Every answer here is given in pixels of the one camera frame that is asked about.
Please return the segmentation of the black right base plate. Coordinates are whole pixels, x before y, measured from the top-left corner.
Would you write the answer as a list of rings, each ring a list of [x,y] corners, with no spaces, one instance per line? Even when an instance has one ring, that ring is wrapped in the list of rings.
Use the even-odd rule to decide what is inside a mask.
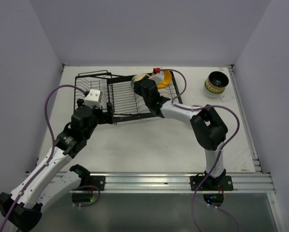
[[[189,177],[190,187],[192,191],[233,191],[232,178],[229,175],[224,177],[212,178],[208,177],[200,187],[198,185],[205,178],[204,175],[193,175]]]

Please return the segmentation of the yellow sun pattern bowl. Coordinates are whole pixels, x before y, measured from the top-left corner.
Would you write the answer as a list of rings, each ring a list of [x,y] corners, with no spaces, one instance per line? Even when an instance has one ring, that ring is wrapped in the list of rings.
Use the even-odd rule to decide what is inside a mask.
[[[138,74],[132,78],[131,83],[135,83],[135,82],[141,81],[142,79],[147,79],[149,77],[150,77],[150,75],[148,75],[146,73]]]

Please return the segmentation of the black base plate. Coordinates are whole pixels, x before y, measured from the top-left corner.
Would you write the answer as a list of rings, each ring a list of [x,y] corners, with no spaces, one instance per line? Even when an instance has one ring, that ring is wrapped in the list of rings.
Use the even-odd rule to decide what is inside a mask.
[[[106,177],[103,175],[91,175],[87,179],[87,184],[97,187],[100,191],[104,191]]]
[[[224,177],[212,178],[208,177],[200,187],[198,185],[205,178],[204,175],[193,175],[189,177],[190,187],[192,191],[233,191],[232,178],[229,175]]]

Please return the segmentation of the orange yellow bowl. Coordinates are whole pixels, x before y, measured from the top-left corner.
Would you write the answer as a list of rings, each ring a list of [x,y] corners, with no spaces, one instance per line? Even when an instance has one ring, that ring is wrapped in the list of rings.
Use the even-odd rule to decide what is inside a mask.
[[[157,84],[158,88],[165,88],[167,87],[172,81],[172,73],[168,70],[160,71],[158,73],[159,77],[162,77],[162,81]]]

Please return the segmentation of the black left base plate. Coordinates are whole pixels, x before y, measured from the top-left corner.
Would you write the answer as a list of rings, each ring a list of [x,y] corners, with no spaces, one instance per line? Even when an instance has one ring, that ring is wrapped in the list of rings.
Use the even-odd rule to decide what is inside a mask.
[[[103,175],[91,175],[87,179],[87,184],[97,187],[100,191],[104,191],[106,177]]]

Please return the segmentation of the white ribbed bowl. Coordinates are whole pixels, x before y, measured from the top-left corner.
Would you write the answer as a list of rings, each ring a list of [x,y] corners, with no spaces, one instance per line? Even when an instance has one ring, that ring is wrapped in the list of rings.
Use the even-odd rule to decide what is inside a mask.
[[[212,93],[210,91],[204,91],[205,92],[205,95],[209,98],[212,98],[212,99],[217,99],[217,98],[220,98],[222,96],[222,93]]]

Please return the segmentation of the beige bowl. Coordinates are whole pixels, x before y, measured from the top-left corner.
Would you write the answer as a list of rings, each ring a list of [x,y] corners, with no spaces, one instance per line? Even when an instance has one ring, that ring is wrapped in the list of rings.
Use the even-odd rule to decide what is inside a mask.
[[[206,80],[216,87],[226,87],[230,82],[227,75],[220,71],[210,73]]]

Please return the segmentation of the white blue striped bowl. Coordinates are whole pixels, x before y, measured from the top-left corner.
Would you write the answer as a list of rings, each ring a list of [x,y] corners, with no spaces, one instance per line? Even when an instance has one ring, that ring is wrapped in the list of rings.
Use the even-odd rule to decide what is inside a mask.
[[[208,82],[207,80],[204,83],[204,87],[208,92],[213,93],[213,94],[221,94],[225,91],[225,87],[216,87],[212,85],[210,82]]]

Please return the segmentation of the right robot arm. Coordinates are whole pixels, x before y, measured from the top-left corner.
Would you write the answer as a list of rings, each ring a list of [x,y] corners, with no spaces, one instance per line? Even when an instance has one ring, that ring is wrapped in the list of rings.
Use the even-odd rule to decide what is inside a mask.
[[[146,77],[133,77],[131,86],[155,116],[174,119],[192,127],[198,144],[205,151],[206,169],[202,187],[210,190],[220,187],[226,175],[222,146],[228,128],[216,110],[174,104],[171,99],[159,93],[155,81]]]

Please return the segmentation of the aluminium mounting rail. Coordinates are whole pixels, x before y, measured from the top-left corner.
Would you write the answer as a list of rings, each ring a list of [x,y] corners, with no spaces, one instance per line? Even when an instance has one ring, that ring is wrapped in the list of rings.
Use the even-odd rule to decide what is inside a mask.
[[[102,193],[193,193],[190,177],[195,173],[101,173],[92,172],[91,176],[103,176],[105,182]],[[270,174],[230,173],[232,191],[219,188],[205,193],[274,193],[275,188]]]

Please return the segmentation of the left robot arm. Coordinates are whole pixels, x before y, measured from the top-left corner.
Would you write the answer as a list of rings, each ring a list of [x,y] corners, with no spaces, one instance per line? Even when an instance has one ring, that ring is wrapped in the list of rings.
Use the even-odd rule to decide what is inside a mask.
[[[98,190],[90,184],[90,172],[77,164],[55,183],[57,173],[87,145],[99,124],[112,124],[114,109],[106,109],[78,99],[77,109],[63,131],[57,136],[48,154],[30,175],[11,193],[0,194],[0,212],[22,232],[31,231],[40,221],[48,206],[74,189]]]

